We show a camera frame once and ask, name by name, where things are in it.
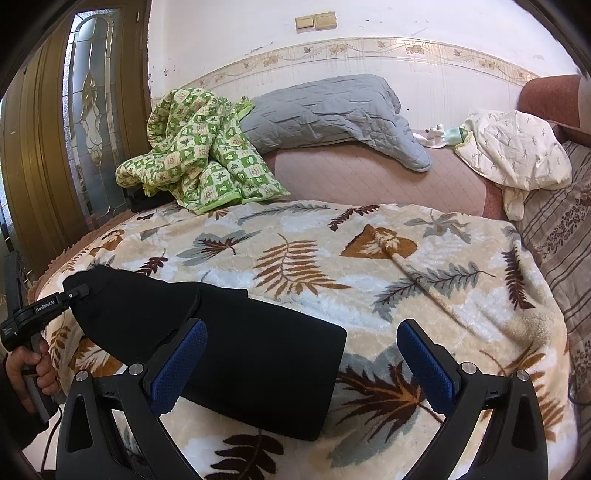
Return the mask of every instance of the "wooden door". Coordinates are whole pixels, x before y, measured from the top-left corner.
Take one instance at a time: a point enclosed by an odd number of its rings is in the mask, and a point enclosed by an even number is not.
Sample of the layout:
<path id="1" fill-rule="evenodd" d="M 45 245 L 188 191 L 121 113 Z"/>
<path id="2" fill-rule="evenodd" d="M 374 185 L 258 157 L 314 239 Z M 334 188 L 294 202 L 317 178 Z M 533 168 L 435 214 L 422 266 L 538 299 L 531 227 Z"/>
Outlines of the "wooden door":
<path id="1" fill-rule="evenodd" d="M 0 159 L 31 269 L 126 209 L 116 167 L 146 153 L 145 0 L 88 0 L 21 68 L 2 102 Z"/>

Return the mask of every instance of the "blue gripper pad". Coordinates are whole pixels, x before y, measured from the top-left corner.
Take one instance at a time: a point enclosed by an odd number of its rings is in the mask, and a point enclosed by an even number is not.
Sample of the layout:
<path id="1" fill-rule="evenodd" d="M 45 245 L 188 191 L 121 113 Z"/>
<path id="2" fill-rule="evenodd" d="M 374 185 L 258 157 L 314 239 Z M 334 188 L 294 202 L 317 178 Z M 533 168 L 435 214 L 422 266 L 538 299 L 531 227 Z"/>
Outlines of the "blue gripper pad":
<path id="1" fill-rule="evenodd" d="M 452 414 L 455 408 L 453 382 L 407 320 L 399 325 L 396 341 L 431 408 L 443 415 Z"/>
<path id="2" fill-rule="evenodd" d="M 179 343 L 150 385 L 150 409 L 156 416 L 174 407 L 207 345 L 207 327 L 199 321 Z"/>

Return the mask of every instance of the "person's arm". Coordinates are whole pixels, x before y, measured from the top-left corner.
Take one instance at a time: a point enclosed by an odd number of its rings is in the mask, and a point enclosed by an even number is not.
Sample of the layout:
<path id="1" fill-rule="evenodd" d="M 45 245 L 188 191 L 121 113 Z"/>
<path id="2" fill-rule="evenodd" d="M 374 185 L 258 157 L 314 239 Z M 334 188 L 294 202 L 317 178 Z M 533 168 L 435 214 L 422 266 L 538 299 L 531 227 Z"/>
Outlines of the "person's arm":
<path id="1" fill-rule="evenodd" d="M 21 346 L 9 353 L 0 365 L 0 415 L 21 449 L 48 427 L 35 415 L 35 406 L 22 377 L 22 368 L 25 365 L 37 366 L 37 385 L 45 395 L 56 395 L 60 390 L 45 340 L 41 340 L 39 350 L 41 355 Z"/>

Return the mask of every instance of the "hand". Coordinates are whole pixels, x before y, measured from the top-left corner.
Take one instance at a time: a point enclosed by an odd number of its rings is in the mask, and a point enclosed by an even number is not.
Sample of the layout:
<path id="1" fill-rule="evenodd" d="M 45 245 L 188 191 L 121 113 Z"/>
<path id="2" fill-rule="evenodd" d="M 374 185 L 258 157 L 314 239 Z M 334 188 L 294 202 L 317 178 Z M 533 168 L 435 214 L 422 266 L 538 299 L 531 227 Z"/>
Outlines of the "hand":
<path id="1" fill-rule="evenodd" d="M 20 346 L 14 349 L 6 360 L 6 375 L 21 400 L 22 406 L 29 413 L 35 413 L 37 410 L 22 377 L 22 368 L 25 365 L 37 366 L 37 375 L 39 375 L 37 385 L 45 395 L 56 395 L 60 391 L 60 386 L 56 381 L 57 374 L 49 357 L 49 345 L 43 338 L 39 342 L 39 351 L 40 354 Z"/>

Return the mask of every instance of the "gray quilted pillow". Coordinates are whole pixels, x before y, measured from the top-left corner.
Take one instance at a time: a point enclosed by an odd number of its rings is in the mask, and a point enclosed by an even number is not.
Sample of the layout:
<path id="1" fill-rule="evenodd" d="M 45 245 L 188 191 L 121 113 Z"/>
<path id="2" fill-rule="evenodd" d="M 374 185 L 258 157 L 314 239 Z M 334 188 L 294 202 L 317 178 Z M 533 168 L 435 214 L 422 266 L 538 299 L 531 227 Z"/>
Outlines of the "gray quilted pillow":
<path id="1" fill-rule="evenodd" d="M 279 148 L 358 140 L 406 168 L 427 171 L 431 158 L 399 115 L 400 101 L 377 75 L 348 75 L 275 90 L 252 100 L 240 126 L 264 154 Z"/>

